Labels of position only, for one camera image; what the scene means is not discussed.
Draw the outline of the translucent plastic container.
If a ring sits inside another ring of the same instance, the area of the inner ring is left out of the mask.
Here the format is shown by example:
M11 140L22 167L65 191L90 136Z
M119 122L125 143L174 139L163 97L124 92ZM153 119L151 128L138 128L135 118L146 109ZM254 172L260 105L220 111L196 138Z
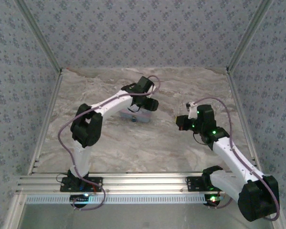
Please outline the translucent plastic container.
M137 119L137 122L148 123L151 120L152 112L147 110L140 110L138 112L131 112L129 110L120 110L120 117L131 121L132 117Z

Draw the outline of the controller board with green light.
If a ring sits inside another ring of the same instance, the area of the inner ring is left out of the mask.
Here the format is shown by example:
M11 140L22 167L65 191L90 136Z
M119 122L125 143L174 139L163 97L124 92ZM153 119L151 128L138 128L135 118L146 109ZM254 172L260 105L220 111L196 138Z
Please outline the controller board with green light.
M204 198L206 200L206 203L204 203L205 206L215 208L219 206L220 201L224 199L224 196L221 196L220 194L205 194Z
M75 203L88 203L90 195L87 193L70 195L69 201Z

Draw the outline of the aluminium table side rail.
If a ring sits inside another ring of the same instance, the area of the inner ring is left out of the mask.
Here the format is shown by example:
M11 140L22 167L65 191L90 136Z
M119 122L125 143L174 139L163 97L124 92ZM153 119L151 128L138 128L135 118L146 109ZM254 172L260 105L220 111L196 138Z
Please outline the aluminium table side rail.
M29 166L28 173L27 173L28 176L31 176L33 174L35 162L38 161L38 159L40 157L41 148L42 148L42 145L44 143L44 140L45 140L45 137L46 137L46 134L48 131L50 118L51 118L51 115L52 115L52 112L53 112L53 109L55 106L56 98L57 98L57 95L58 95L58 92L60 89L60 84L62 81L62 71L63 71L63 68L60 68L57 80L55 82L55 87L52 91L52 94L50 97L50 102L47 106L45 117L44 117L44 120L42 122L41 131L40 131L37 143L36 143L36 147L34 149L33 156L31 158L30 166Z
M243 132L244 132L244 135L246 138L248 149L250 151L250 155L255 161L255 166L261 170L262 169L261 164L260 164L259 159L258 159L258 155L256 152L254 141L253 141L252 135L250 133L249 125L248 125L248 122L247 122L247 119L245 116L245 112L244 112L244 109L243 109L243 106L241 103L241 99L240 99L236 84L234 82L233 76L229 72L227 72L227 79L228 79L229 86L230 86L230 89L231 89L231 92L232 92L232 95L233 95L233 98L235 101L235 105L236 105L238 114L239 114L240 122L241 122L242 129L243 129Z

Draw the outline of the aluminium mounting rail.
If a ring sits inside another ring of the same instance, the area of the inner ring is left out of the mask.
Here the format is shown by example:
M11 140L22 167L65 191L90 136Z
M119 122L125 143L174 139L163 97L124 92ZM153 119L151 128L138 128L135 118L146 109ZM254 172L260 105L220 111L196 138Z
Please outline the aluminium mounting rail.
M161 173L91 173L102 177L102 187L109 194L180 194L187 192L187 177L199 177L200 172ZM49 194L60 191L63 174L39 173L21 176L14 190L27 194Z

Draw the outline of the aluminium frame post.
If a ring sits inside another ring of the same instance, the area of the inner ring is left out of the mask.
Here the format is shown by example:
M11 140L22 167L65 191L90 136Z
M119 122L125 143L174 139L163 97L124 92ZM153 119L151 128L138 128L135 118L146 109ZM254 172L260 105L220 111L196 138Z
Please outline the aluminium frame post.
M274 0L260 0L257 9L255 10L239 44L236 47L236 50L229 61L229 64L226 67L228 74L232 74L232 72L235 70L273 2Z
M25 21L27 22L28 26L30 27L32 33L34 34L35 39L37 40L40 47L47 56L50 64L52 65L52 67L55 69L56 72L60 73L61 67L57 59L55 58L52 49L48 45L45 36L43 35L41 29L39 28L33 14L31 13L29 7L27 6L25 0L14 0L14 2L17 5L18 9L20 10Z

